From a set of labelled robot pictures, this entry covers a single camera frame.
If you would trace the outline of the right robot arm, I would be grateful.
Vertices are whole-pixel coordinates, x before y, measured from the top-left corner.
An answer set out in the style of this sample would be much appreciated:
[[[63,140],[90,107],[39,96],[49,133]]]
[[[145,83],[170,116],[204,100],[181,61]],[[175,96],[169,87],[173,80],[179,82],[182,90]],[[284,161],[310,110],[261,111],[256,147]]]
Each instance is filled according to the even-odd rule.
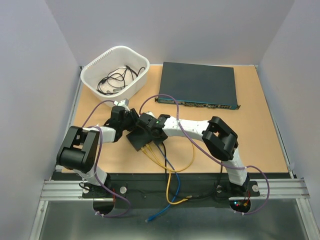
[[[136,125],[145,130],[155,144],[169,137],[186,137],[217,163],[226,168],[231,192],[242,195],[248,190],[250,177],[238,150],[238,135],[219,117],[210,120],[186,120],[161,114],[158,118],[142,113]]]

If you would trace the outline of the small black network switch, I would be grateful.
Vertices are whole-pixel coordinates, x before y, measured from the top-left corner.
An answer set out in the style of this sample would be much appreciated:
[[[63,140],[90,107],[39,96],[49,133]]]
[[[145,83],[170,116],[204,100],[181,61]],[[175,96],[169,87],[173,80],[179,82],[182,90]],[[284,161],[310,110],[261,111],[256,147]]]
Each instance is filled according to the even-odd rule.
[[[153,141],[149,133],[141,128],[131,131],[126,138],[137,152]]]

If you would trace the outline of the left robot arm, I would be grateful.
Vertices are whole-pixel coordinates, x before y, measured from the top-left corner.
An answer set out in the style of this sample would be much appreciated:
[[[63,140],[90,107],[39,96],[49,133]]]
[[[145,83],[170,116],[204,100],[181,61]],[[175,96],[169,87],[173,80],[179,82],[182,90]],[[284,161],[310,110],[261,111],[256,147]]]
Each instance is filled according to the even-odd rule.
[[[110,119],[103,126],[71,126],[58,150],[56,164],[72,170],[94,185],[94,191],[100,197],[111,193],[110,176],[97,166],[96,154],[102,150],[103,143],[115,143],[123,131],[133,131],[139,115],[135,109],[114,106]]]

